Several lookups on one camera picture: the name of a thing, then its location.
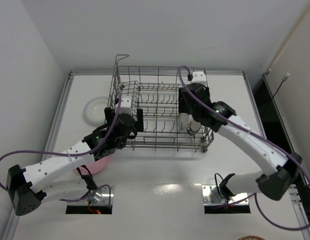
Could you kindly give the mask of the plate with green patterned rim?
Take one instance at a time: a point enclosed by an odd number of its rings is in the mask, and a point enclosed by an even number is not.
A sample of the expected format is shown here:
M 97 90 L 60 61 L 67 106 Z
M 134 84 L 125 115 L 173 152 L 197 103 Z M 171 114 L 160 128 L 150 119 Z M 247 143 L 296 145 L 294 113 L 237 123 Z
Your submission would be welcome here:
M 201 123 L 196 122 L 192 116 L 189 116 L 186 131 L 190 136 L 196 135 L 200 131 L 201 127 Z

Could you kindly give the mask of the white shallow bowl plate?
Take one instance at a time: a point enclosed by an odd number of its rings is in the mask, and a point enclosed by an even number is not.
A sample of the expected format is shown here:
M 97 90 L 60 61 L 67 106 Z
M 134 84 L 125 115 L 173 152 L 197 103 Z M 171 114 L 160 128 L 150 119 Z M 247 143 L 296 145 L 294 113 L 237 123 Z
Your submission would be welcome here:
M 107 107 L 108 98 L 99 96 L 87 102 L 83 110 L 85 122 L 91 126 L 100 126 L 105 122 L 104 109 Z

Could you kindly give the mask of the pink plastic plate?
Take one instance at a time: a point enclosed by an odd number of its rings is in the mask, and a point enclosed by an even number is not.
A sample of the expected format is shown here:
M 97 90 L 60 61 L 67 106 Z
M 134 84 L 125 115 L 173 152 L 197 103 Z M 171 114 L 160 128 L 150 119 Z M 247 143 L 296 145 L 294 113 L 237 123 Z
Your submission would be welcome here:
M 111 157 L 107 156 L 107 157 L 104 157 L 104 158 L 102 158 L 98 161 L 95 161 L 93 163 L 86 164 L 86 167 L 92 175 L 96 175 L 99 172 L 103 171 L 107 167 L 110 160 L 111 160 Z M 84 167 L 79 167 L 79 168 L 80 168 L 80 171 L 83 175 L 89 174 L 89 172 Z M 74 169 L 72 172 L 76 175 L 79 175 L 79 173 L 76 169 Z

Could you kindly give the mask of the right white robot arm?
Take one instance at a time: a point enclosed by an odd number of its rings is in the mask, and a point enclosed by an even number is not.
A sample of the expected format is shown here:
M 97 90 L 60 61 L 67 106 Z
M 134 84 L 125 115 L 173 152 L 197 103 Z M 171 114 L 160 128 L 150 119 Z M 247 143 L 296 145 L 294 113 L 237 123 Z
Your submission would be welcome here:
M 226 200 L 240 193 L 262 193 L 271 200 L 282 198 L 298 176 L 299 154 L 286 156 L 259 139 L 255 132 L 236 128 L 249 127 L 236 111 L 222 101 L 211 102 L 209 88 L 200 83 L 191 83 L 179 88 L 179 109 L 215 133 L 233 142 L 247 154 L 260 171 L 244 175 L 230 173 L 217 187 L 217 194 Z

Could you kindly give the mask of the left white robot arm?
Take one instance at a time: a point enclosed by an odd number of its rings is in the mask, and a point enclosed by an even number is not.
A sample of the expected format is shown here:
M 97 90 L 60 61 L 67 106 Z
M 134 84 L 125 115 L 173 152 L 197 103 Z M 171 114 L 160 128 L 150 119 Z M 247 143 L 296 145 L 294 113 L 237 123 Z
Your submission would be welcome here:
M 110 107 L 105 108 L 107 123 L 96 128 L 74 146 L 62 153 L 27 167 L 18 164 L 8 170 L 6 190 L 15 214 L 24 216 L 37 209 L 48 197 L 45 187 L 64 174 L 81 166 L 97 162 L 121 150 L 144 130 L 143 110 L 137 117 Z

